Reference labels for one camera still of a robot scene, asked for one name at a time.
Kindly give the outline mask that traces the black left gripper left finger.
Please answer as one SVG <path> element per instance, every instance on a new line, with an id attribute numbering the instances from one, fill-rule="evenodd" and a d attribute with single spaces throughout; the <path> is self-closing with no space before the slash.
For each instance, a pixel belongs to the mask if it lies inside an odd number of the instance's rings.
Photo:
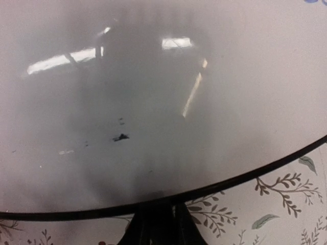
<path id="1" fill-rule="evenodd" d="M 150 245 L 150 220 L 150 212 L 136 212 L 118 245 Z"/>

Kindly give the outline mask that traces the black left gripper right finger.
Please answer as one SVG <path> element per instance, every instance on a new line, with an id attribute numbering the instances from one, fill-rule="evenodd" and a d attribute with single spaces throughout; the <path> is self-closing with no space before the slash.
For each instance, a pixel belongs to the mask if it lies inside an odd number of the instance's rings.
<path id="1" fill-rule="evenodd" d="M 154 210 L 153 244 L 206 244 L 184 203 Z"/>

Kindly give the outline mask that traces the white whiteboard black frame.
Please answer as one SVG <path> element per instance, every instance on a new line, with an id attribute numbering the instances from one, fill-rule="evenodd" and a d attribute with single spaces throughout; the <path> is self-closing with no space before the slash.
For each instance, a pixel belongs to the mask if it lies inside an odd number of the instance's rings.
<path id="1" fill-rule="evenodd" d="M 1 218 L 128 214 L 326 142 L 326 1 L 1 1 Z"/>

